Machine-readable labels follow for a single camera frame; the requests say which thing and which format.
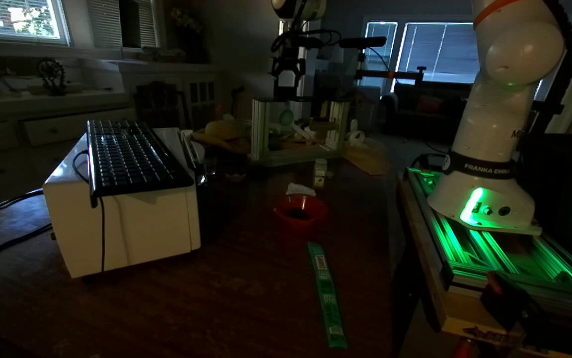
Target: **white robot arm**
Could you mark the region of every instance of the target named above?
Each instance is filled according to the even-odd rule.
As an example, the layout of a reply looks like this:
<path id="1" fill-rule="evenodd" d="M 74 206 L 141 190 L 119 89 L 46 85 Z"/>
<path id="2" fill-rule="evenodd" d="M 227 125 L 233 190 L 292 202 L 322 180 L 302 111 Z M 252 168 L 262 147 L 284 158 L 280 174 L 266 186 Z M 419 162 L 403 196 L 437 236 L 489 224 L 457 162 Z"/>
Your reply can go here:
<path id="1" fill-rule="evenodd" d="M 511 170 L 538 81 L 564 53 L 544 0 L 473 0 L 481 71 L 429 204 L 467 226 L 536 234 L 534 200 Z"/>

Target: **wooden table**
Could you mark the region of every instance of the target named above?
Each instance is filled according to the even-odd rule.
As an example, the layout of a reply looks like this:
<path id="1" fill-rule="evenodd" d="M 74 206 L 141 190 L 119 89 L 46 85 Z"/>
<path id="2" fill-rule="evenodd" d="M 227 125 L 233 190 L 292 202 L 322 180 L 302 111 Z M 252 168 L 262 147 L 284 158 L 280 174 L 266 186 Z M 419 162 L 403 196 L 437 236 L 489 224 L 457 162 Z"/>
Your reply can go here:
<path id="1" fill-rule="evenodd" d="M 330 349 L 306 240 L 270 210 L 310 166 L 211 182 L 191 254 L 72 280 L 48 232 L 0 252 L 0 337 L 30 355 L 391 355 L 383 178 L 338 160 L 318 190 L 330 216 L 312 238 L 350 343 Z M 44 222 L 44 198 L 28 198 L 0 214 L 0 240 Z"/>

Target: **white box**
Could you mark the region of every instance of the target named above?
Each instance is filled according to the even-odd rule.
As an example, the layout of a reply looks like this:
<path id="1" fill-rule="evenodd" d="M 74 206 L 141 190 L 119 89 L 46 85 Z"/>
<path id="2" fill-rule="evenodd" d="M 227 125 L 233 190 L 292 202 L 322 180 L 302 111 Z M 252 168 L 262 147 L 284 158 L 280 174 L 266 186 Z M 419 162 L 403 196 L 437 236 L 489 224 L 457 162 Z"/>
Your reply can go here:
<path id="1" fill-rule="evenodd" d="M 193 186 L 101 196 L 92 206 L 82 137 L 44 182 L 46 202 L 70 276 L 159 260 L 201 246 Z"/>

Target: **green led strip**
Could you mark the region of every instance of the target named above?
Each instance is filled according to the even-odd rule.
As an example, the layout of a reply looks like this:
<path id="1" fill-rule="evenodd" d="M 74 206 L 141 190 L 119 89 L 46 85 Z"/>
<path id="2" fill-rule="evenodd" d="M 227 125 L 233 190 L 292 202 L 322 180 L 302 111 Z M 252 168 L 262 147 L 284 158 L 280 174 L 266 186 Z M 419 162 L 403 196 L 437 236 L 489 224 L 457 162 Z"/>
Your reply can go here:
<path id="1" fill-rule="evenodd" d="M 338 304 L 338 294 L 334 288 L 334 280 L 328 268 L 326 252 L 320 244 L 308 242 L 308 254 L 316 276 L 318 298 L 322 304 L 326 337 L 330 347 L 348 347 L 342 310 Z"/>

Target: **black keyboard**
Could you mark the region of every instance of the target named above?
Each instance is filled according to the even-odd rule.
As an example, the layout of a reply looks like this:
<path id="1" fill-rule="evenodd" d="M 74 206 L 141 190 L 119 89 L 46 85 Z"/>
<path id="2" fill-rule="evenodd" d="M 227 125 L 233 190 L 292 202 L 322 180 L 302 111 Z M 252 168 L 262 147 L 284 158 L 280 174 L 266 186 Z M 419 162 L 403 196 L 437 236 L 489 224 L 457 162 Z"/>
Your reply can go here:
<path id="1" fill-rule="evenodd" d="M 143 121 L 90 119 L 92 196 L 193 184 L 191 174 Z"/>

